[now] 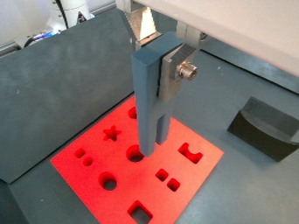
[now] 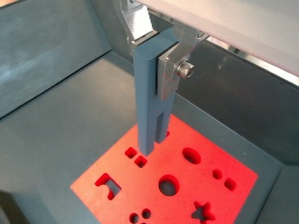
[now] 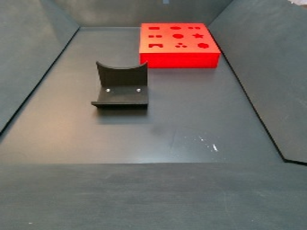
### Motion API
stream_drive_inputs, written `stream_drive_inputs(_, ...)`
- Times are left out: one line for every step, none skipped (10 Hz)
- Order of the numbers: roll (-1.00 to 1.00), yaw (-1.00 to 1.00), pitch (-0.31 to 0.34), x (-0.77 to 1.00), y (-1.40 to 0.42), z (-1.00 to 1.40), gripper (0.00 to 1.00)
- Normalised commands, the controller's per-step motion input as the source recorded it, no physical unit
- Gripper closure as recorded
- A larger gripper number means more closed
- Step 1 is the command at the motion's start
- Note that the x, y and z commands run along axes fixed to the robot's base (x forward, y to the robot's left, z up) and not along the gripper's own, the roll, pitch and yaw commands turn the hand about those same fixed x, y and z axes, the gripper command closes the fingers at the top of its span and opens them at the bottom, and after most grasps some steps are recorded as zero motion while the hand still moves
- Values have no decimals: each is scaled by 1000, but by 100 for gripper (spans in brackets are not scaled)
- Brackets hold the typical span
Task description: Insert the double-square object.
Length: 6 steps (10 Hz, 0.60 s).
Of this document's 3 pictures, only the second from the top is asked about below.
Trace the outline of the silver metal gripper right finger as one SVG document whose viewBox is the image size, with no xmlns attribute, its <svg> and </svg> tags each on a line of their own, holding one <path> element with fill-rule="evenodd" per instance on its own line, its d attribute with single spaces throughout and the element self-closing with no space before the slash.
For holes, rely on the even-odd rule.
<svg viewBox="0 0 299 224">
<path fill-rule="evenodd" d="M 189 79 L 193 65 L 189 62 L 192 51 L 208 38 L 208 34 L 181 22 L 172 27 L 175 44 L 159 56 L 157 61 L 157 94 L 165 100 L 176 91 L 180 79 Z"/>
</svg>

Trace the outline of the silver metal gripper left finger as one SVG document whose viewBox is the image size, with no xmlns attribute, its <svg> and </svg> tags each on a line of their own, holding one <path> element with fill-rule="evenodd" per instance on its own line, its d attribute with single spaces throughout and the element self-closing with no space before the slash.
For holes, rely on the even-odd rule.
<svg viewBox="0 0 299 224">
<path fill-rule="evenodd" d="M 157 34 L 152 27 L 148 9 L 136 0 L 112 0 L 112 3 L 124 27 L 127 43 L 129 46 L 139 46 Z"/>
</svg>

